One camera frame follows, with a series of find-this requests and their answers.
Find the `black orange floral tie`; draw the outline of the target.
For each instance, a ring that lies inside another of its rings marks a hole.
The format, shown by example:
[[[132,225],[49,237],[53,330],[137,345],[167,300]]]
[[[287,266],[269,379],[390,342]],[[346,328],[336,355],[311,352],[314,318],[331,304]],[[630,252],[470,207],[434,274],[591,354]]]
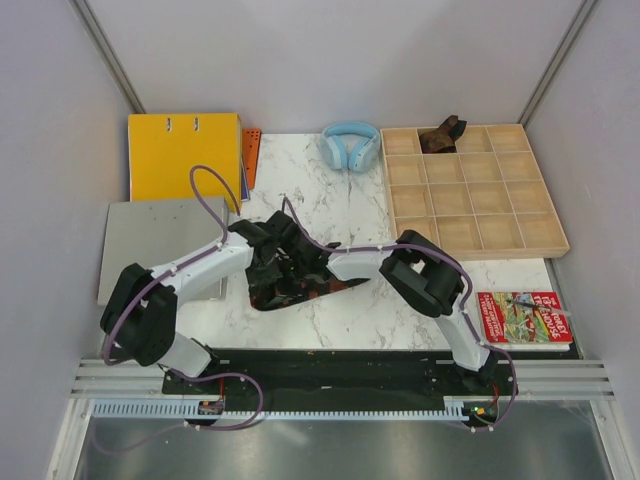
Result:
[[[326,278],[292,275],[264,285],[249,285],[250,305],[261,312],[275,311],[298,305],[322,296],[337,293],[368,282],[366,278],[339,280],[330,274]]]

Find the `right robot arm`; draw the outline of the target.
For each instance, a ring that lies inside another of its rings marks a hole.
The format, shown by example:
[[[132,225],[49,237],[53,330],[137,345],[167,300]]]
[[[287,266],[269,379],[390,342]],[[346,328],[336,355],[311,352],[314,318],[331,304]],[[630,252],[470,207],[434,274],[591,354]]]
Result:
[[[278,241],[284,272],[271,288],[282,301],[306,301],[380,276],[416,312],[433,319],[452,351],[458,381],[467,392],[483,392],[494,381],[496,354],[482,344],[466,301],[472,282],[461,264],[413,229],[382,246],[322,245],[279,210],[266,221]]]

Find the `purple notebook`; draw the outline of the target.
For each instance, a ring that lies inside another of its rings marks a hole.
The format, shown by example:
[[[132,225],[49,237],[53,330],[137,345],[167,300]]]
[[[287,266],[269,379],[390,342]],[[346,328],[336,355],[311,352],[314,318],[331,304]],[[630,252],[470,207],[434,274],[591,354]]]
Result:
[[[250,199],[250,188],[248,184],[247,170],[244,161],[244,156],[240,155],[240,168],[241,168],[241,201],[245,202]]]

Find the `orange perforated board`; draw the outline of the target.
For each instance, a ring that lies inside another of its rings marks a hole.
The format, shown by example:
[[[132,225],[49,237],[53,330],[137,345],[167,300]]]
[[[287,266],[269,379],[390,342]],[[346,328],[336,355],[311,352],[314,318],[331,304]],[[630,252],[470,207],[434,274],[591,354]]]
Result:
[[[244,165],[247,185],[250,190],[255,187],[262,130],[246,128],[242,132]]]

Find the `light blue headphones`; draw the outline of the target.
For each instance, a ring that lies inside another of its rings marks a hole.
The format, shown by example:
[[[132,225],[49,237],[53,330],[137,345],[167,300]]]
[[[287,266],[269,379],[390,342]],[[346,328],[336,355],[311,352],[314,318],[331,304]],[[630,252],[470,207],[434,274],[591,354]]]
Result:
[[[339,122],[321,134],[322,157],[332,170],[368,171],[381,150],[380,132],[363,122]]]

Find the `brown rolled tie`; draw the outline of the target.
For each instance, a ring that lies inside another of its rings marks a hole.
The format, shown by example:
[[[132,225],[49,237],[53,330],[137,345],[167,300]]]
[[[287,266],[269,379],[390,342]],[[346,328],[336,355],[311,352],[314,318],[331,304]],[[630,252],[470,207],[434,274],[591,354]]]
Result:
[[[467,122],[450,115],[436,129],[418,135],[423,154],[456,153],[456,142],[466,130]]]

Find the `wooden compartment tray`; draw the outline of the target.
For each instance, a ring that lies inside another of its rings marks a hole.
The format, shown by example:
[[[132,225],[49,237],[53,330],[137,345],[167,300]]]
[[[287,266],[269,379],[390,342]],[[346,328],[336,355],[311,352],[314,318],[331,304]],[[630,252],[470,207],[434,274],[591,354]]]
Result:
[[[459,261],[560,258],[570,245],[524,127],[469,125],[450,153],[426,127],[382,130],[391,235],[414,230]]]

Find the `red treehouse book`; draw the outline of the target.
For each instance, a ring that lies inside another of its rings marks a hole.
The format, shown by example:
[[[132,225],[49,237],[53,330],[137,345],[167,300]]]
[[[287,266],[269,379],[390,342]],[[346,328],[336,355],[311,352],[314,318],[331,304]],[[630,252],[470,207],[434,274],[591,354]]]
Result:
[[[486,341],[509,351],[569,351],[569,314],[553,291],[476,294]]]

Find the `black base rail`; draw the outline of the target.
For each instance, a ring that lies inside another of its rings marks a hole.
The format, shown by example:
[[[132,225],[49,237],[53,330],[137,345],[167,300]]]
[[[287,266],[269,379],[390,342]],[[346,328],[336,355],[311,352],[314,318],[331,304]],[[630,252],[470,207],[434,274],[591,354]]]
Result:
[[[468,389],[444,351],[217,349],[199,382],[169,373],[162,391],[221,394],[247,410],[259,401],[277,406],[435,407],[448,397],[493,399],[515,392],[509,365],[496,358],[491,384]]]

